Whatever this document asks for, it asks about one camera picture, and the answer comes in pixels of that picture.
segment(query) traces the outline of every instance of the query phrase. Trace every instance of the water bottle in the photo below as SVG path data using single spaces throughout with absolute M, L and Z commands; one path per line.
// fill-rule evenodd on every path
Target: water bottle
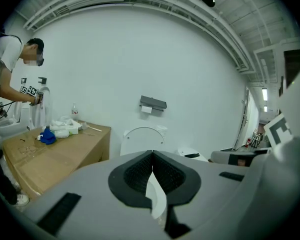
M 78 109 L 76 107 L 76 103 L 73 103 L 73 106 L 71 108 L 71 117 L 73 120 L 78 121 Z

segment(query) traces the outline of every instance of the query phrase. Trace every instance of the toilet paper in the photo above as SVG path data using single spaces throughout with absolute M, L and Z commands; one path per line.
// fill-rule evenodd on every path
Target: toilet paper
M 150 114 L 152 112 L 152 107 L 150 107 L 150 106 L 142 106 L 141 111 Z

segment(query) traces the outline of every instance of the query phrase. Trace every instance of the man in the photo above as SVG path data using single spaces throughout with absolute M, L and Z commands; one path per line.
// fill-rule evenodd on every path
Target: man
M 23 63 L 41 66 L 43 63 L 44 42 L 39 38 L 30 39 L 26 44 L 16 36 L 3 34 L 0 37 L 0 97 L 14 102 L 30 102 L 39 104 L 41 98 L 21 93 L 10 86 L 11 75 L 18 59 Z M 6 112 L 0 108 L 2 116 Z M 8 203 L 14 206 L 24 206 L 29 198 L 24 194 L 17 194 L 10 180 L 4 175 L 0 166 L 0 192 Z

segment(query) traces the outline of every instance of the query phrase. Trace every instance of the ceiling pipe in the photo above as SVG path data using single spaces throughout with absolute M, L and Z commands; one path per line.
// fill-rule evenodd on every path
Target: ceiling pipe
M 28 20 L 28 18 L 26 16 L 24 16 L 20 11 L 18 11 L 17 9 L 14 9 L 14 11 L 19 14 L 22 18 L 24 18 L 26 21 Z
M 262 80 L 263 80 L 263 85 L 266 85 L 266 80 L 265 80 L 264 72 L 262 70 L 262 67 L 261 67 L 261 64 L 260 64 L 260 60 L 258 58 L 258 55 L 257 55 L 256 51 L 253 51 L 253 54 L 255 56 L 256 62 L 258 63 L 258 66 L 260 68 L 260 72 L 261 72 Z
M 96 9 L 96 8 L 102 8 L 102 7 L 118 7 L 118 6 L 132 6 L 132 7 L 139 7 L 139 8 L 146 8 L 146 9 L 152 9 L 152 10 L 155 10 L 155 11 L 159 11 L 159 12 L 163 12 L 165 14 L 169 14 L 169 15 L 172 15 L 172 16 L 175 16 L 179 19 L 182 19 L 184 21 L 187 21 L 189 23 L 191 23 L 192 25 L 198 27 L 199 29 L 201 29 L 202 31 L 206 32 L 208 35 L 210 35 L 230 56 L 231 58 L 234 60 L 234 62 L 236 63 L 237 67 L 239 67 L 239 63 L 238 63 L 238 60 L 236 59 L 236 57 L 233 55 L 233 53 L 229 50 L 229 48 L 227 46 L 224 45 L 223 42 L 221 42 L 220 39 L 218 39 L 213 33 L 211 33 L 209 30 L 207 30 L 206 28 L 204 28 L 203 26 L 193 22 L 192 20 L 190 20 L 189 18 L 187 17 L 184 17 L 184 16 L 181 16 L 175 12 L 172 12 L 172 11 L 168 11 L 166 9 L 163 9 L 163 8 L 159 8 L 159 7 L 154 7 L 154 6 L 151 6 L 151 5 L 145 5 L 145 4 L 136 4 L 136 3 L 110 3 L 110 4 L 99 4 L 99 5 L 93 5 L 93 6 L 89 6 L 89 7 L 85 7 L 85 8 L 81 8 L 81 9 L 77 9 L 77 10 L 74 10 L 74 11 L 71 11 L 71 12 L 68 12 L 66 14 L 63 14 L 63 15 L 60 15 L 56 18 L 53 18 L 52 20 L 50 20 L 49 22 L 45 23 L 44 25 L 38 27 L 34 32 L 37 32 L 38 30 L 40 30 L 41 28 L 47 26 L 48 24 L 58 20 L 58 19 L 61 19 L 65 16 L 68 16 L 70 14 L 75 14 L 75 13 L 79 13 L 79 12 L 83 12 L 83 11 L 86 11 L 86 10 L 92 10 L 92 9 Z
M 90 6 L 90 5 L 96 4 L 97 3 L 96 1 L 98 1 L 98 0 L 84 0 L 84 1 L 79 1 L 79 2 L 76 2 L 76 3 L 72 3 L 71 5 L 68 5 L 64 9 L 60 9 L 58 11 L 58 14 L 61 15 L 64 12 L 66 12 L 67 10 L 70 12 L 71 10 L 76 10 L 78 8 L 82 8 L 82 7 L 86 7 L 86 6 Z M 109 1 L 107 3 L 118 4 L 118 3 L 123 3 L 123 2 L 124 2 L 124 0 L 113 0 L 113 1 Z
M 258 20 L 257 20 L 255 17 L 253 17 L 253 18 L 255 19 L 255 23 L 256 23 L 256 26 L 257 26 L 257 28 L 258 28 L 258 32 L 259 32 L 259 35 L 260 35 L 260 39 L 261 39 L 261 42 L 262 42 L 262 46 L 265 47 L 265 42 L 264 42 L 264 39 L 263 39 L 262 34 L 261 34 L 261 31 L 260 31 L 260 27 L 259 27 L 259 24 L 258 24 Z M 261 83 L 261 80 L 260 80 L 260 78 L 259 78 L 257 72 L 255 72 L 255 75 L 256 75 L 256 77 L 259 79 L 259 81 L 260 81 L 260 83 Z
M 268 70 L 267 62 L 266 62 L 266 60 L 264 58 L 261 58 L 260 60 L 262 62 L 262 67 L 264 69 L 264 74 L 265 74 L 266 82 L 268 84 L 270 84 L 270 76 L 269 76 L 269 70 Z
M 267 46 L 267 47 L 263 47 L 263 48 L 260 48 L 260 49 L 257 49 L 257 50 L 255 50 L 253 53 L 254 53 L 254 55 L 256 56 L 256 59 L 258 59 L 258 54 L 259 53 L 263 53 L 263 52 L 267 52 L 267 51 L 274 51 L 274 49 L 276 49 L 276 47 L 277 47 L 277 45 L 276 44 L 273 44 L 273 45 L 269 45 L 269 46 Z M 275 71 L 277 72 L 277 65 L 276 65 L 276 56 L 275 56 L 275 54 L 273 53 L 273 57 L 274 57 L 274 66 L 275 66 Z M 266 67 L 266 78 L 267 78 L 267 81 L 268 81 L 268 83 L 270 83 L 270 77 L 269 77 L 269 70 L 268 70 L 268 67 Z
M 256 74 L 256 72 L 253 71 L 253 70 L 239 71 L 239 73 L 240 73 L 241 75 Z
M 25 28 L 35 17 L 40 15 L 44 10 L 46 10 L 48 7 L 54 5 L 55 3 L 58 3 L 62 0 L 52 0 L 49 2 L 47 5 L 42 7 L 40 10 L 38 10 L 24 25 L 23 27 Z M 244 43 L 241 41 L 241 39 L 238 37 L 238 35 L 234 32 L 234 30 L 230 27 L 230 25 L 220 17 L 215 11 L 213 11 L 211 8 L 209 8 L 204 2 L 201 0 L 188 0 L 189 2 L 193 3 L 194 5 L 198 6 L 199 8 L 203 9 L 207 13 L 209 13 L 212 17 L 214 17 L 216 20 L 218 20 L 225 29 L 233 36 L 233 38 L 236 40 L 236 42 L 239 44 L 240 48 L 244 51 L 244 55 L 247 57 L 250 65 L 252 66 L 252 69 L 255 71 L 255 64 L 246 48 Z
M 34 22 L 32 22 L 28 29 L 33 27 L 36 23 L 38 23 L 40 20 L 44 19 L 47 15 L 49 15 L 50 13 L 52 13 L 54 10 L 57 10 L 63 6 L 67 6 L 70 5 L 71 3 L 75 3 L 78 1 L 83 1 L 83 0 L 67 0 L 64 1 L 62 3 L 59 3 L 58 5 L 56 5 L 53 9 L 50 9 L 48 11 L 46 11 L 43 15 L 41 15 L 39 18 L 37 18 Z M 178 0 L 163 0 L 166 2 L 169 2 L 170 4 L 173 4 L 175 6 L 181 7 L 185 10 L 187 10 L 188 12 L 192 13 L 193 15 L 196 15 L 198 18 L 202 19 L 203 21 L 205 21 L 209 26 L 213 27 L 217 32 L 219 32 L 222 37 L 233 47 L 233 49 L 235 50 L 235 52 L 238 54 L 238 56 L 240 57 L 240 59 L 242 60 L 244 66 L 246 68 L 249 68 L 248 62 L 246 61 L 246 59 L 243 57 L 243 54 L 239 51 L 238 47 L 236 46 L 236 44 L 230 39 L 229 36 L 227 36 L 217 25 L 215 25 L 214 21 L 209 19 L 207 16 L 203 15 L 202 13 L 200 13 L 199 11 L 195 10 L 194 8 L 192 8 L 191 6 L 180 2 Z
M 234 38 L 233 35 L 231 35 L 231 33 L 226 29 L 226 28 L 222 28 L 222 31 L 225 31 L 229 37 L 232 39 L 232 41 L 234 41 L 235 45 L 239 48 L 240 52 L 243 54 L 243 56 L 245 57 L 246 60 L 249 60 L 247 55 L 245 54 L 244 50 L 242 49 L 242 47 L 239 45 L 239 43 L 237 42 L 237 40 Z
M 260 10 L 258 9 L 258 7 L 256 6 L 255 2 L 253 0 L 250 0 L 250 2 L 252 3 L 253 7 L 255 8 L 255 10 L 257 11 L 257 13 L 259 14 L 259 17 L 264 25 L 264 28 L 265 28 L 265 31 L 269 37 L 269 40 L 270 40 L 270 44 L 272 44 L 272 39 L 271 39 L 271 36 L 270 36 L 270 33 L 269 33 L 269 29 L 268 29 L 268 26 L 264 20 L 264 18 L 262 17 L 261 13 L 260 13 Z

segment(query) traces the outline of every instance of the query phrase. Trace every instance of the man's arm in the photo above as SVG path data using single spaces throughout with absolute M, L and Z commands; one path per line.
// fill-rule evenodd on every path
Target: man's arm
M 0 97 L 13 102 L 31 102 L 35 103 L 35 97 L 21 93 L 10 87 L 12 73 L 3 66 L 0 78 Z

